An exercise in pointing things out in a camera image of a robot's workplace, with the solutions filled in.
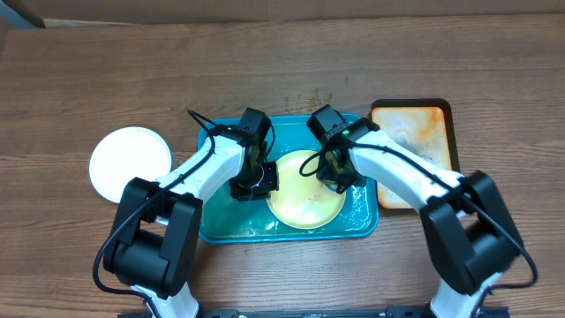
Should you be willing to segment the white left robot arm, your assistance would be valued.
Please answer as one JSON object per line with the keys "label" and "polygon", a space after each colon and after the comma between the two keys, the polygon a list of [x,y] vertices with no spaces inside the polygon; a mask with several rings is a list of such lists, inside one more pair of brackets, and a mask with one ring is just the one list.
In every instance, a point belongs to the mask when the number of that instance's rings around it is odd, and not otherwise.
{"label": "white left robot arm", "polygon": [[224,184],[238,201],[267,198],[277,189],[275,163],[266,159],[267,130],[220,125],[202,148],[156,181],[125,187],[109,237],[95,257],[93,279],[111,292],[99,270],[124,284],[123,295],[144,300],[151,317],[195,317],[192,271],[204,204]]}

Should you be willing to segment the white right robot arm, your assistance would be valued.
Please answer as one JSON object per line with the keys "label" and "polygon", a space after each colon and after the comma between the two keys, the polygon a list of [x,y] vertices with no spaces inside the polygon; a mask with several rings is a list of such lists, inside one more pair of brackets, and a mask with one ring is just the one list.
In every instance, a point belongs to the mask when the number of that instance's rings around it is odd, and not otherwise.
{"label": "white right robot arm", "polygon": [[321,144],[316,178],[337,193],[383,184],[420,217],[441,285],[428,306],[434,317],[472,317],[524,243],[494,181],[477,170],[434,166],[395,143],[366,118],[310,118]]}

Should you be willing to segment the yellow plate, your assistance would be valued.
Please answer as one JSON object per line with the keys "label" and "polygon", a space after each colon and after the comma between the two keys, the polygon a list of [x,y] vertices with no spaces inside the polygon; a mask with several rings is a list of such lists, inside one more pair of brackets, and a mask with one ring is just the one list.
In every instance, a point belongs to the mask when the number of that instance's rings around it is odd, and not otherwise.
{"label": "yellow plate", "polygon": [[314,154],[312,150],[298,150],[278,159],[278,190],[267,200],[279,221],[302,230],[319,228],[332,221],[346,199],[345,193],[330,190],[314,175],[300,175],[300,166]]}

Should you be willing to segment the white plate with sauce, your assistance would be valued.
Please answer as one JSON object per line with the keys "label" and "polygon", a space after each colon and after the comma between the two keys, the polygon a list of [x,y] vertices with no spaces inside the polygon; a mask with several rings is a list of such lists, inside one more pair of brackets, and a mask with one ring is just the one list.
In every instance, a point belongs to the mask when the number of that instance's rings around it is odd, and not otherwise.
{"label": "white plate with sauce", "polygon": [[133,178],[155,181],[170,173],[172,154],[158,133],[145,127],[120,128],[105,136],[91,154],[88,173],[95,191],[120,202]]}

